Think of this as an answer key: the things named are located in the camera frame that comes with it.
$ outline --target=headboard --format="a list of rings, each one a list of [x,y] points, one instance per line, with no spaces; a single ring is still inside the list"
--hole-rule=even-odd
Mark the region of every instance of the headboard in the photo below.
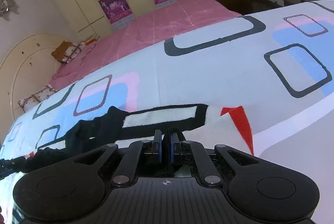
[[[23,114],[18,101],[47,85],[60,63],[52,56],[66,38],[36,34],[17,43],[0,65],[0,142]]]

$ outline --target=bed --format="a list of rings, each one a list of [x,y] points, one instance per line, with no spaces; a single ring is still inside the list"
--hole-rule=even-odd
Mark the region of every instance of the bed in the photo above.
[[[128,27],[114,34],[114,41],[105,38],[87,48],[53,77],[63,89],[15,121],[0,158],[28,154],[80,119],[105,114],[109,106],[129,112],[197,103],[243,106],[254,155],[313,179],[321,199],[312,220],[333,223],[334,1],[211,24],[203,17],[201,28],[188,23],[188,30],[179,33],[176,22],[157,38],[155,28],[148,29],[149,35],[131,37]],[[138,42],[132,50],[120,43],[127,37]],[[194,139],[207,148],[229,144],[225,132]],[[0,181],[1,206],[12,206],[11,189],[20,176]]]

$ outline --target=silver screw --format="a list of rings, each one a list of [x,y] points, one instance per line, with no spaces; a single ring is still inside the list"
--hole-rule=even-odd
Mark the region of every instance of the silver screw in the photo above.
[[[210,184],[214,184],[214,183],[219,183],[221,180],[218,176],[214,176],[214,175],[211,175],[211,176],[207,176],[205,177],[204,179],[207,183],[210,183]]]
[[[129,180],[130,180],[129,177],[123,175],[119,175],[113,178],[114,183],[119,183],[119,184],[127,183]]]

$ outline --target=red trim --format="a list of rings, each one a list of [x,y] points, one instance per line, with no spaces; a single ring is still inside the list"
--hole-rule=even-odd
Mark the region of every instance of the red trim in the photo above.
[[[245,114],[243,107],[242,106],[236,108],[224,107],[221,110],[220,115],[222,116],[226,113],[230,114],[236,128],[238,129],[243,140],[245,140],[251,154],[254,155],[252,129],[251,126],[249,125],[248,118]]]

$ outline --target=red fabric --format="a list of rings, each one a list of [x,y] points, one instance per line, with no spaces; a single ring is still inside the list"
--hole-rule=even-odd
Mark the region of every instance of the red fabric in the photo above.
[[[254,148],[253,148],[253,135],[251,126],[249,125],[247,116],[242,106],[236,108],[226,108],[224,107],[221,110],[220,115],[224,115],[229,113],[236,128],[238,129],[240,135],[245,140],[247,146],[249,147],[250,152],[254,155]]]
[[[61,90],[131,53],[238,16],[240,14],[229,11],[214,0],[179,0],[139,16],[126,28],[87,46],[75,59],[59,67],[49,84]]]

